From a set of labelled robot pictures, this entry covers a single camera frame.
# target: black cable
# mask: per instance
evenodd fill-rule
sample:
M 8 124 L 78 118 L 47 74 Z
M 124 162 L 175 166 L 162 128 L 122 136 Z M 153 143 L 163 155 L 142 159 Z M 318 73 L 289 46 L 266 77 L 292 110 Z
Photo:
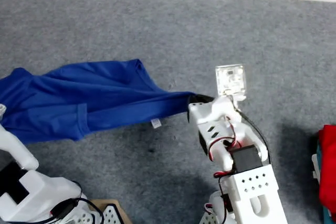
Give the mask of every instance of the black cable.
M 232 95 L 229 96 L 230 100 L 231 100 L 231 103 L 233 105 L 233 108 L 234 110 L 246 121 L 248 122 L 253 128 L 254 130 L 259 134 L 261 140 L 263 141 L 263 143 L 265 144 L 266 146 L 266 149 L 267 149 L 267 152 L 268 152 L 268 162 L 269 164 L 272 164 L 272 157 L 271 157 L 271 153 L 270 153 L 270 150 L 269 150 L 269 144 L 268 144 L 268 141 L 266 139 L 266 137 L 264 136 L 264 134 L 261 132 L 261 130 L 258 128 L 258 126 L 250 119 L 248 118 L 247 115 L 245 115 L 242 111 L 240 111 L 239 109 L 236 108 L 234 102 L 233 102 L 233 97 Z
M 72 180 L 72 182 L 74 182 L 79 188 L 80 188 L 80 194 L 79 194 L 79 198 L 82 197 L 82 193 L 83 193 L 83 188 L 81 186 L 81 184 L 75 180 Z
M 74 200 L 84 201 L 87 204 L 89 204 L 91 207 L 93 207 L 95 209 L 95 211 L 97 211 L 100 215 L 100 218 L 101 218 L 100 224 L 104 224 L 104 221 L 105 221 L 104 214 L 103 214 L 102 211 L 100 211 L 100 209 L 95 204 L 93 204 L 91 201 L 89 201 L 88 199 L 85 199 L 85 198 L 75 198 Z
M 219 189 L 221 190 L 220 193 L 221 193 L 221 198 L 223 200 L 223 205 L 224 205 L 224 219 L 222 221 L 222 224 L 224 224 L 226 222 L 226 218 L 227 218 L 227 212 L 226 212 L 226 206 L 225 206 L 225 200 L 224 200 L 224 192 L 223 192 L 223 189 L 222 189 L 222 185 L 221 185 L 221 178 L 223 178 L 224 176 L 220 177 L 218 179 L 218 184 L 219 184 Z

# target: blue fabric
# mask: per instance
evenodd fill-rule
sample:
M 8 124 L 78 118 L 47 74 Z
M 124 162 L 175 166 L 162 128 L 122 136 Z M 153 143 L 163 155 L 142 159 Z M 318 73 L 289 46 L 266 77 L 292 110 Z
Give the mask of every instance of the blue fabric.
M 320 145 L 317 146 L 316 155 L 317 155 L 317 161 L 319 163 L 319 169 L 321 170 L 321 166 L 322 166 L 322 152 L 321 152 Z M 326 207 L 323 207 L 323 222 L 324 222 L 324 224 L 334 224 L 334 222 L 332 221 L 331 217 L 329 216 L 329 212 L 328 212 L 328 210 L 327 210 Z
M 77 63 L 34 76 L 23 68 L 0 80 L 1 124 L 23 143 L 70 138 L 187 110 L 191 92 L 167 92 L 140 60 Z

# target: gray carpet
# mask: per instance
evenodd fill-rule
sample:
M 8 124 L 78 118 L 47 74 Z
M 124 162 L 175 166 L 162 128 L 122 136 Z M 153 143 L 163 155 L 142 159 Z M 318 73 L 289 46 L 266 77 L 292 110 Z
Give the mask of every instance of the gray carpet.
M 318 2 L 0 0 L 0 76 L 139 58 L 163 89 L 215 95 L 214 67 L 244 63 L 241 107 L 270 141 L 288 222 L 321 223 L 308 138 L 336 122 L 335 25 L 336 4 Z M 180 114 L 156 130 L 28 147 L 39 171 L 79 181 L 90 198 L 119 199 L 134 223 L 194 224 L 217 189 L 217 167 L 192 133 Z

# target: white robot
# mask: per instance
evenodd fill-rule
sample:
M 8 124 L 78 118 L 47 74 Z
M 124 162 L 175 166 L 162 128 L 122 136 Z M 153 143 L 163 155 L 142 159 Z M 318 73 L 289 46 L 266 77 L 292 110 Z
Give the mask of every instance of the white robot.
M 216 78 L 217 99 L 204 103 L 196 98 L 189 104 L 189 120 L 203 150 L 221 169 L 214 174 L 220 190 L 204 205 L 200 224 L 287 224 L 266 139 L 238 109 L 245 99 L 244 67 L 217 67 Z
M 206 102 L 191 100 L 188 106 L 197 138 L 221 169 L 214 174 L 220 190 L 205 204 L 200 224 L 287 224 L 266 141 L 242 123 L 242 117 L 251 121 L 237 108 L 237 102 L 245 98 L 244 68 L 218 67 L 216 74 L 219 97 Z M 0 116 L 4 110 L 0 107 Z M 9 152 L 16 161 L 0 171 L 0 218 L 4 221 L 123 224 L 116 206 L 101 212 L 77 182 L 37 172 L 37 159 L 1 125 L 0 150 Z

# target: red fabric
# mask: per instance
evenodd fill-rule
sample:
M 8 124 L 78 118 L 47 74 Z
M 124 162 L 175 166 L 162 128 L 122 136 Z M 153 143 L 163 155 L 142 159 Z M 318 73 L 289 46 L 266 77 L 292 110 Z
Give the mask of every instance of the red fabric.
M 336 126 L 325 125 L 319 139 L 322 151 L 320 201 L 336 220 Z

